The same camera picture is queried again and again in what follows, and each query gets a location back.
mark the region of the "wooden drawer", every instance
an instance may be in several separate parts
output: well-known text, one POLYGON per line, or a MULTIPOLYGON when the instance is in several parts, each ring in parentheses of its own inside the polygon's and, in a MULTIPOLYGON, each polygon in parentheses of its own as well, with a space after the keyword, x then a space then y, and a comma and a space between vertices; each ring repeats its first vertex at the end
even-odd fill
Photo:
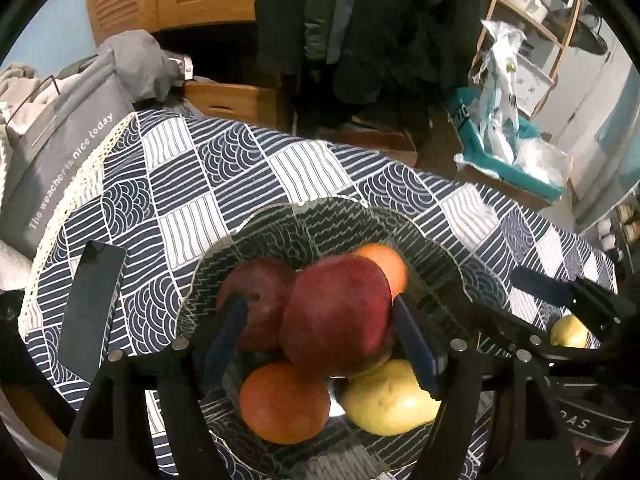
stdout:
POLYGON ((211 117, 287 130, 282 99, 275 88, 188 82, 184 85, 184 96, 211 117))

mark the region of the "table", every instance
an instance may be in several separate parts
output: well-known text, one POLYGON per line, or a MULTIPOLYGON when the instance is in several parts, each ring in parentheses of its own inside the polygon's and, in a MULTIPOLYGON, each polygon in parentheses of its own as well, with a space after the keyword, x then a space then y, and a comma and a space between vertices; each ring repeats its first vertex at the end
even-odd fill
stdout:
MULTIPOLYGON (((514 266, 561 280, 582 275, 616 289, 613 265, 603 253, 488 186, 454 183, 353 146, 148 110, 114 127, 47 226, 34 261, 37 280, 26 291, 20 316, 31 356, 78 409, 89 385, 62 367, 56 353, 66 298, 88 240, 127 250, 108 351, 153 352, 174 339, 180 302, 213 242, 265 205, 331 195, 411 218, 459 263, 472 297, 509 308, 540 328, 562 311, 513 288, 514 266)), ((153 392, 147 393, 147 408, 158 463, 175 473, 153 392)), ((477 475, 488 413, 478 422, 462 478, 477 475)), ((261 477, 235 462, 222 444, 219 449, 234 480, 261 477)), ((395 477, 403 480, 408 471, 395 477)))

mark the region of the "silver bolt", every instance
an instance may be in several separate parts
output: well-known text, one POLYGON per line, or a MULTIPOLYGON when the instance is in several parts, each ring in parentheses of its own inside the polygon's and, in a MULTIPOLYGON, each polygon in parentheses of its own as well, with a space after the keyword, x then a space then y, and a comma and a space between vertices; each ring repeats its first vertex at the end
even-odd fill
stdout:
POLYGON ((184 350, 187 346, 189 346, 189 340, 185 337, 174 339, 171 343, 171 348, 174 350, 184 350))
POLYGON ((466 341, 464 339, 452 339, 449 345, 456 352, 464 352, 466 350, 466 341))
POLYGON ((516 357, 523 363, 528 363, 529 361, 531 361, 531 354, 529 353, 529 351, 525 350, 524 348, 520 348, 516 352, 516 357))
POLYGON ((111 352, 109 352, 109 355, 107 355, 107 359, 114 363, 122 359, 123 355, 124 352, 118 348, 117 350, 111 350, 111 352))

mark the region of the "smartphone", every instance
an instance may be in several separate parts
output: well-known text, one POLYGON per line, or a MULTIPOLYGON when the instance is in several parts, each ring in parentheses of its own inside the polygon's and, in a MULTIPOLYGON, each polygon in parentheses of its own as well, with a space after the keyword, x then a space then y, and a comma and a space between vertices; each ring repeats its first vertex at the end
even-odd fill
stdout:
POLYGON ((58 361, 89 383, 107 352, 126 257, 122 247, 87 242, 66 300, 58 361))

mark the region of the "navy and white tablecloth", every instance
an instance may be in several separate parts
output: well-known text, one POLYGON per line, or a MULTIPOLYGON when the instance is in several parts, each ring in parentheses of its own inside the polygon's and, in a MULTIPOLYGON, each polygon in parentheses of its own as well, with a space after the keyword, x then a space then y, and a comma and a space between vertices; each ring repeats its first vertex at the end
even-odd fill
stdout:
MULTIPOLYGON (((76 409, 89 385, 62 367, 56 354, 66 298, 89 240, 127 250, 108 349, 129 354, 158 351, 174 339, 180 302, 212 243, 263 206, 330 195, 413 219, 462 266, 472 296, 510 308, 541 328, 561 313, 511 286, 510 270, 517 264, 562 280, 582 275, 616 286, 612 263, 601 252, 489 187, 453 183, 377 152, 231 120, 164 110, 126 120, 58 231, 27 305, 29 351, 76 409)), ((175 473, 158 396, 148 392, 147 401, 159 465, 175 473)), ((488 418, 474 433, 462 478, 478 474, 487 431, 488 418)), ((259 478, 223 455, 235 480, 259 478)), ((395 476, 403 479, 407 472, 395 476)))

